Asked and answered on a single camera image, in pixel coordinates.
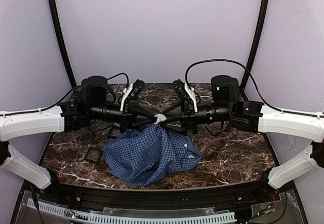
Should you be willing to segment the blue checked shirt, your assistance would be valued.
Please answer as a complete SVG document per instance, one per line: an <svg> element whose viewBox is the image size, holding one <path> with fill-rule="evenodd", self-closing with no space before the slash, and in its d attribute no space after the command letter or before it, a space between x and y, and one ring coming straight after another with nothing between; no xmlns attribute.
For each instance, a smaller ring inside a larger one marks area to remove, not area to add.
<svg viewBox="0 0 324 224"><path fill-rule="evenodd" d="M132 186L152 184L167 174L188 172L202 155L188 136L160 123L126 131L102 147L110 172Z"/></svg>

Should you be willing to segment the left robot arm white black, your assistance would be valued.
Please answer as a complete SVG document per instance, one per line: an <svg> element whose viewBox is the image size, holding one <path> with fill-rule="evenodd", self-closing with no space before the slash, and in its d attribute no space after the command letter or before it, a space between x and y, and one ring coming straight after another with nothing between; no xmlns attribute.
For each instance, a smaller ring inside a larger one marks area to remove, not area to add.
<svg viewBox="0 0 324 224"><path fill-rule="evenodd" d="M13 138L48 132L71 132L87 127L93 120L117 123L120 131L137 129L157 121L157 117L135 101L145 83L136 80L123 90L121 102L103 76L82 80L80 96L75 101L62 102L46 108L27 111L1 111L1 167L37 188L56 187L55 174L19 153L9 141Z"/></svg>

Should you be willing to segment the pink pompom brooch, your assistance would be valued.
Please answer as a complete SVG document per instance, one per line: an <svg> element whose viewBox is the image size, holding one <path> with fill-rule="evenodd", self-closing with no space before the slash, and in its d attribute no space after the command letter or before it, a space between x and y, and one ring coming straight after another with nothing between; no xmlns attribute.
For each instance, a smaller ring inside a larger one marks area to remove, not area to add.
<svg viewBox="0 0 324 224"><path fill-rule="evenodd" d="M165 121L167 117L163 114L156 114L155 116L156 121L152 124L152 126L161 126L161 122Z"/></svg>

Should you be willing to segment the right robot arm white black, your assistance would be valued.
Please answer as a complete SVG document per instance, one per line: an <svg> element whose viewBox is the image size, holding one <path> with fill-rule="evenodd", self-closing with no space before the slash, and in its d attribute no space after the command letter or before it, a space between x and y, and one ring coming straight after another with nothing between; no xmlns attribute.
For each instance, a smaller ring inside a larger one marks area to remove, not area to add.
<svg viewBox="0 0 324 224"><path fill-rule="evenodd" d="M323 167L323 114L288 111L264 102L241 101L236 78L220 75L211 78L212 103L197 104L194 89L181 80L173 81L180 102L165 112L180 107L181 112L167 117L161 125L187 135L197 133L199 124L225 122L242 131L280 133L311 140L311 144L285 163L262 173L258 191L273 191L289 181Z"/></svg>

